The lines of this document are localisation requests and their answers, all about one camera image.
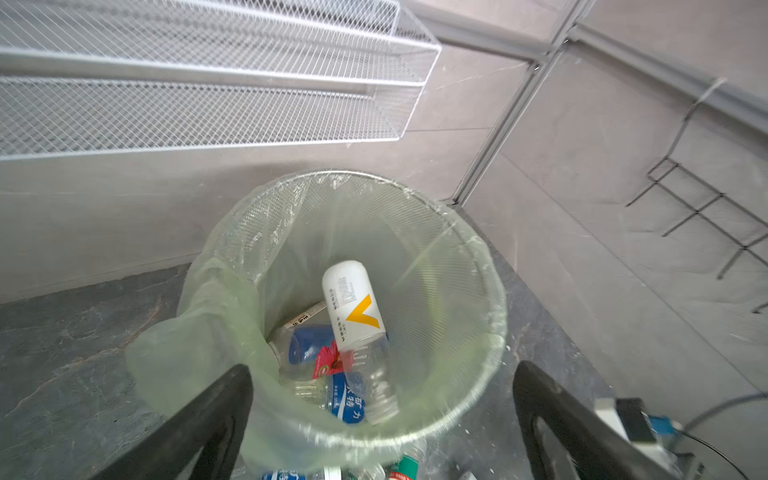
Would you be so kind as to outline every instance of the gray marble floor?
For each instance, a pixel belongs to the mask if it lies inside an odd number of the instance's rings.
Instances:
[[[512,377],[536,362],[585,403],[612,391],[512,268],[493,251],[509,334],[487,391],[438,445],[421,480],[524,479]],[[174,315],[188,266],[0,306],[0,478],[87,478],[162,423],[138,398],[124,348]],[[238,465],[236,478],[253,478]]]

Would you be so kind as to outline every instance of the black wire rack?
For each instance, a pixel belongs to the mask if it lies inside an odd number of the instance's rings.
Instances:
[[[672,155],[674,154],[677,144],[680,143],[680,139],[683,137],[683,133],[685,133],[685,130],[688,127],[688,124],[690,123],[690,119],[693,117],[694,112],[696,111],[698,106],[701,104],[702,100],[703,98],[700,98],[699,100],[694,102],[690,106],[690,108],[688,108],[688,111],[686,112],[685,116],[683,117],[683,121],[680,124],[680,128],[677,129],[677,133],[675,134],[672,140],[672,143],[667,149],[667,153],[645,174],[646,178],[650,180],[650,185],[645,187],[635,198],[633,198],[626,205],[626,207],[629,207],[635,202],[637,202],[638,200],[640,200],[645,194],[651,191],[651,189],[653,189],[654,187],[659,187],[661,190],[665,191],[673,199],[675,199],[679,204],[683,205],[686,209],[690,211],[689,214],[685,216],[685,218],[677,222],[669,230],[662,233],[661,234],[662,237],[667,237],[670,233],[682,227],[688,220],[691,220],[694,217],[701,218],[702,220],[707,222],[709,225],[711,225],[715,230],[723,234],[728,240],[730,240],[732,243],[736,245],[738,250],[731,256],[731,258],[726,262],[723,268],[720,269],[720,272],[718,272],[717,279],[722,280],[725,274],[728,272],[728,270],[730,270],[730,268],[736,262],[736,260],[738,260],[739,257],[741,257],[745,253],[748,255],[751,255],[755,260],[762,263],[764,266],[768,267],[768,260],[760,256],[753,249],[759,243],[762,243],[763,241],[768,239],[768,222],[758,217],[755,213],[750,211],[744,205],[738,203],[737,201],[729,197],[724,192],[721,192],[720,190],[715,188],[715,186],[706,182],[704,179],[696,175],[694,172],[688,170],[683,165],[681,165],[680,162],[672,158]],[[708,194],[710,195],[709,200],[705,201],[703,204],[701,204],[701,206],[695,207],[690,202],[683,199],[681,195],[673,191],[673,188],[669,185],[669,183],[667,184],[662,183],[662,180],[668,178],[669,175],[675,171],[682,173],[685,177],[691,180],[694,180],[701,187],[706,189],[708,191]],[[717,222],[715,222],[715,220],[712,217],[708,217],[704,213],[706,209],[720,202],[728,203],[732,207],[735,207],[736,209],[741,211],[743,214],[745,214],[747,217],[749,217],[751,220],[756,222],[758,226],[765,229],[766,232],[760,234],[759,236],[757,236],[756,238],[753,238],[752,240],[747,240],[747,241],[739,240],[732,233],[729,233],[725,229],[725,227],[718,224]],[[760,313],[766,307],[768,307],[768,302],[765,302],[762,305],[755,307],[752,310],[752,313]]]

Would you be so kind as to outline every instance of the green bottle label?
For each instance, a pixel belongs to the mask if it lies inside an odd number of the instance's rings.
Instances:
[[[390,478],[394,480],[416,480],[416,474],[419,472],[419,463],[413,458],[404,455],[400,462],[392,467]]]

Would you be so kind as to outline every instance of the green plastic bag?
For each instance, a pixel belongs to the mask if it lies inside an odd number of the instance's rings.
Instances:
[[[365,265],[389,333],[401,412],[347,425],[278,383],[272,329],[323,298],[325,270]],[[501,362],[505,295],[487,246],[452,209],[348,170],[282,177],[222,219],[187,274],[178,317],[127,348],[137,388],[173,415],[233,364],[253,378],[240,453],[257,474],[396,460],[451,428]]]

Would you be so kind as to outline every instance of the white wire basket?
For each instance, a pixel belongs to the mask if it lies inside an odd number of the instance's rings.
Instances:
[[[439,52],[390,0],[0,0],[0,155],[397,140]]]

